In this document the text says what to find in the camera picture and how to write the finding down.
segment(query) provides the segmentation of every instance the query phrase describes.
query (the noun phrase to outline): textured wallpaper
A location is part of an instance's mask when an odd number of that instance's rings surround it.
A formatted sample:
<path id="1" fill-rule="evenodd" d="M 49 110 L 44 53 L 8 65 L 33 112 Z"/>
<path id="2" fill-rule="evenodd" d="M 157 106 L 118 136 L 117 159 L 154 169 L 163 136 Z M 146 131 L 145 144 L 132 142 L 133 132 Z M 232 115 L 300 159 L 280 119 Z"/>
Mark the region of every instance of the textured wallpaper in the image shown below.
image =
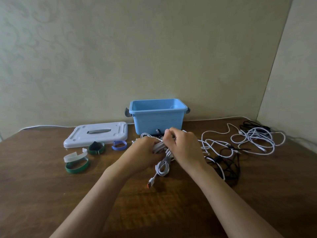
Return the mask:
<path id="1" fill-rule="evenodd" d="M 258 120 L 317 153 L 317 0 L 294 0 Z"/>
<path id="2" fill-rule="evenodd" d="M 136 99 L 186 119 L 255 118 L 291 0 L 0 0 L 0 132 L 133 122 Z"/>

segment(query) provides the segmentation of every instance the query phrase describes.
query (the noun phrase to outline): wooden table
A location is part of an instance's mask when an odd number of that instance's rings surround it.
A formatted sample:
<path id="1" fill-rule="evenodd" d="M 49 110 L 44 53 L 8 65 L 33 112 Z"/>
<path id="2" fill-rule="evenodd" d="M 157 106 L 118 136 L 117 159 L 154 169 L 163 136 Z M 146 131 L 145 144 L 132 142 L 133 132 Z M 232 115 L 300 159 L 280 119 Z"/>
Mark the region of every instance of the wooden table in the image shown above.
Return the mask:
<path id="1" fill-rule="evenodd" d="M 238 126 L 242 121 L 189 121 L 183 128 L 200 137 L 206 130 L 226 132 L 227 122 Z M 1 238 L 49 237 L 123 153 L 107 145 L 104 154 L 88 155 L 91 165 L 85 172 L 68 174 L 63 157 L 81 153 L 81 148 L 63 147 L 72 131 L 23 130 L 0 143 Z M 229 141 L 234 133 L 205 137 Z M 128 143 L 136 138 L 129 125 Z M 283 236 L 316 237 L 315 153 L 287 140 L 270 156 L 243 154 L 241 172 L 233 189 Z M 226 237 L 203 193 L 176 162 L 147 189 L 154 174 L 152 167 L 127 182 L 105 224 L 105 237 Z"/>

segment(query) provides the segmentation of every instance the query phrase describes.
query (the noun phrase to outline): right hand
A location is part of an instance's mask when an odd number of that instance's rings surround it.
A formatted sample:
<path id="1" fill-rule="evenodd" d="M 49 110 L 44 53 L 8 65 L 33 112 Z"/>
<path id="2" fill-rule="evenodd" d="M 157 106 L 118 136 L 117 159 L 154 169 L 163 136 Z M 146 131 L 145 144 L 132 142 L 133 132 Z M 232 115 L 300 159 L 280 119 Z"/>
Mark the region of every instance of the right hand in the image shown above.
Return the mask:
<path id="1" fill-rule="evenodd" d="M 188 172 L 193 166 L 206 164 L 198 139 L 192 132 L 177 128 L 166 129 L 163 142 L 185 171 Z"/>

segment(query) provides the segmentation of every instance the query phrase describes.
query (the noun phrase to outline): storage box handle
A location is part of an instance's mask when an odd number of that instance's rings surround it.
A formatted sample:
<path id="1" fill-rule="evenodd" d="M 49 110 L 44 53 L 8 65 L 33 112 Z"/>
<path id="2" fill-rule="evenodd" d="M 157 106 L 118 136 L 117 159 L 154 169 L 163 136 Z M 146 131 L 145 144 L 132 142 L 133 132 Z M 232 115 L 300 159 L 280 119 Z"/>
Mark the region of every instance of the storage box handle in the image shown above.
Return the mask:
<path id="1" fill-rule="evenodd" d="M 126 117 L 132 117 L 132 114 L 129 112 L 128 108 L 125 108 L 124 114 Z"/>

